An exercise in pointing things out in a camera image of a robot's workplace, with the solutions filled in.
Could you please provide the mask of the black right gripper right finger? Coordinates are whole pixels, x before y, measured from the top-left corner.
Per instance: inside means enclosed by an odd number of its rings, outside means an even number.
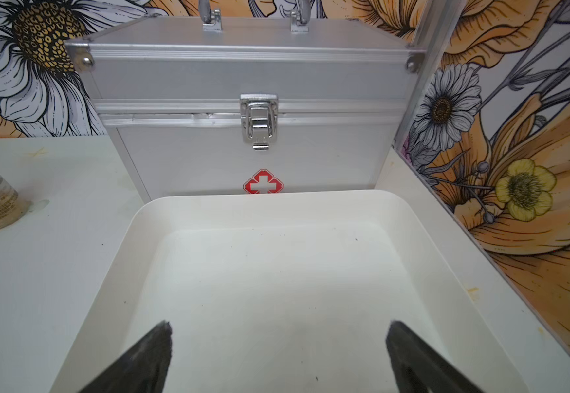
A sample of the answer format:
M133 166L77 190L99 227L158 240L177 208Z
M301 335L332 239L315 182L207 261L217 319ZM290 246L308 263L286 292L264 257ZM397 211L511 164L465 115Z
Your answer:
M386 349L401 393L482 392L402 321L391 322Z

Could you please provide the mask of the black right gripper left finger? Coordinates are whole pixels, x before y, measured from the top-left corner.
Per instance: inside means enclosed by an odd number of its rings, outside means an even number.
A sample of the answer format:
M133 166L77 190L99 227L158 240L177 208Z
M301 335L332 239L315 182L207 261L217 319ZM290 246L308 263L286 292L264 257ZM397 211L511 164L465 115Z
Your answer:
M172 359L172 334L170 323L161 321L80 392L161 393Z

